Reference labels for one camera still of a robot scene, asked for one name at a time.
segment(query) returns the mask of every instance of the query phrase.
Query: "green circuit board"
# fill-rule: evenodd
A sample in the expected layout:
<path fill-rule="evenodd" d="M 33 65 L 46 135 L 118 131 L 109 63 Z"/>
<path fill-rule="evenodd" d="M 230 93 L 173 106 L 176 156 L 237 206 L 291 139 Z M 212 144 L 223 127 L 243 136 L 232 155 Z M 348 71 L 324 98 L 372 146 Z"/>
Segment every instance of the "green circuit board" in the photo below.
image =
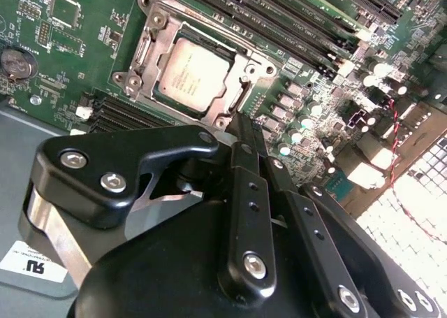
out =
<path fill-rule="evenodd" d="M 199 0 L 178 1 L 208 18 L 215 19 L 218 15 L 215 9 Z M 362 17 L 359 18 L 359 7 L 350 0 L 308 1 L 353 30 L 371 30 L 361 21 Z M 443 29 L 447 15 L 442 0 L 386 1 L 400 9 L 403 16 L 396 25 L 379 25 L 379 32 L 371 35 L 369 49 L 396 68 L 404 67 L 408 75 L 405 81 L 421 83 L 418 69 L 445 41 Z M 130 103 L 123 90 L 112 81 L 112 74 L 128 69 L 145 20 L 146 15 L 137 7 L 136 0 L 0 0 L 0 45 L 29 51 L 38 62 L 38 74 L 26 82 L 12 83 L 0 75 L 0 94 L 10 97 L 12 107 L 67 131 L 84 123 L 75 112 L 85 94 L 102 93 Z M 236 31 L 231 17 L 223 16 L 221 23 Z M 250 35 L 249 40 L 284 67 L 274 80 L 256 85 L 242 111 L 253 119 L 268 115 L 287 82 L 309 88 L 306 100 L 318 101 L 324 112 L 314 129 L 302 131 L 309 142 L 294 145 L 287 157 L 277 150 L 279 142 L 290 142 L 286 134 L 275 134 L 268 145 L 272 154 L 288 164 L 297 184 L 316 176 L 324 178 L 324 167 L 316 152 L 319 138 L 327 135 L 339 139 L 335 153 L 357 139 L 356 133 L 336 131 L 333 126 L 342 123 L 339 113 L 347 100 L 360 100 L 365 95 L 361 86 L 348 78 L 331 81 L 312 67 L 291 63 L 287 51 L 256 33 Z M 343 51 L 339 53 L 343 58 L 351 58 Z M 352 57 L 352 60 L 354 64 L 362 63 L 362 59 Z M 331 95 L 337 88 L 342 91 L 337 96 Z M 33 95 L 42 99 L 40 105 L 30 102 Z M 132 104 L 171 124 L 181 124 L 141 103 Z M 287 129 L 300 128 L 295 119 L 286 120 L 286 125 Z M 343 192 L 338 193 L 334 180 L 343 178 L 337 175 L 324 181 L 341 199 L 349 187 L 342 184 Z"/>

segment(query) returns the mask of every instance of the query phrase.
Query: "cpu socket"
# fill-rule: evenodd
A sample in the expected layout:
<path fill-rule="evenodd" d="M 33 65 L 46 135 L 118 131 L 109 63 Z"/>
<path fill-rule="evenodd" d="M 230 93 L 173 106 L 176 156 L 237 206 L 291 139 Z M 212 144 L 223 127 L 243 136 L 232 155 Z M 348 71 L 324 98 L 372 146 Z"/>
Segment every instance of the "cpu socket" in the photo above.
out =
<path fill-rule="evenodd" d="M 113 81 L 132 101 L 190 124 L 225 129 L 276 62 L 220 22 L 176 0 L 138 0 L 147 21 L 128 72 Z"/>

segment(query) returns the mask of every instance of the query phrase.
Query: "integrated circuit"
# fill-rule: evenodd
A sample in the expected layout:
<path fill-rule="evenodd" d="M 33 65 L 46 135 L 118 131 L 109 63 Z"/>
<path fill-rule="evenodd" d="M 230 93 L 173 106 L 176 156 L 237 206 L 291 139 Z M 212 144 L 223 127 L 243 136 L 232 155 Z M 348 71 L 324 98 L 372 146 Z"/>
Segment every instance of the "integrated circuit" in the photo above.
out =
<path fill-rule="evenodd" d="M 80 5 L 72 0 L 52 0 L 51 17 L 69 28 L 75 28 L 80 15 Z"/>
<path fill-rule="evenodd" d="M 159 91 L 189 108 L 205 112 L 224 92 L 230 63 L 181 38 L 160 79 Z"/>

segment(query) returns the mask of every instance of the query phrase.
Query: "cable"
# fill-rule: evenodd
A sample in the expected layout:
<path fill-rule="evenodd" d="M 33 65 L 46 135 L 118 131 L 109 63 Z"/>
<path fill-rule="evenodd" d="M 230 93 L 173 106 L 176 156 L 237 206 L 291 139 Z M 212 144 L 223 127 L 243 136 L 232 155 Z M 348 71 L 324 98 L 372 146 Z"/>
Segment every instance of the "cable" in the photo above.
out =
<path fill-rule="evenodd" d="M 399 145 L 399 137 L 398 137 L 398 132 L 399 132 L 399 128 L 400 128 L 400 123 L 399 123 L 399 113 L 395 107 L 395 101 L 393 99 L 390 99 L 389 101 L 389 107 L 393 112 L 393 121 L 394 121 L 394 139 L 393 139 L 393 161 L 391 164 L 391 172 L 390 172 L 390 181 L 391 181 L 391 191 L 393 193 L 393 196 L 395 197 L 395 200 L 397 201 L 397 204 L 399 205 L 399 207 L 402 209 L 402 211 L 404 212 L 404 214 L 414 223 L 416 224 L 417 227 L 419 227 L 419 229 L 421 229 L 422 231 L 424 231 L 424 233 L 433 241 L 439 241 L 440 243 L 443 243 L 445 245 L 447 245 L 447 241 L 442 240 L 439 236 L 436 236 L 432 233 L 430 233 L 427 229 L 425 229 L 421 224 L 419 224 L 418 220 L 416 220 L 416 218 L 410 213 L 410 211 L 408 211 L 404 204 L 402 204 L 402 202 L 400 201 L 399 197 L 397 196 L 397 192 L 395 189 L 395 181 L 396 181 L 396 175 L 395 175 L 395 169 L 396 169 L 396 162 L 397 162 L 397 157 L 396 157 L 396 153 L 397 153 L 397 146 Z"/>

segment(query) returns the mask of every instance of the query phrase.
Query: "white sticker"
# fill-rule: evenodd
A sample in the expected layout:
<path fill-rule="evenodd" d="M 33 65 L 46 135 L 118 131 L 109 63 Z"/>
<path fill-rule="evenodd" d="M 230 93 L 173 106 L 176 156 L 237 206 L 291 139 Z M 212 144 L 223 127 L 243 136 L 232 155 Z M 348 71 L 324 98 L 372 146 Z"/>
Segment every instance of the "white sticker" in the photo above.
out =
<path fill-rule="evenodd" d="M 16 241 L 0 262 L 0 269 L 43 280 L 62 283 L 67 270 L 33 250 L 23 241 Z"/>

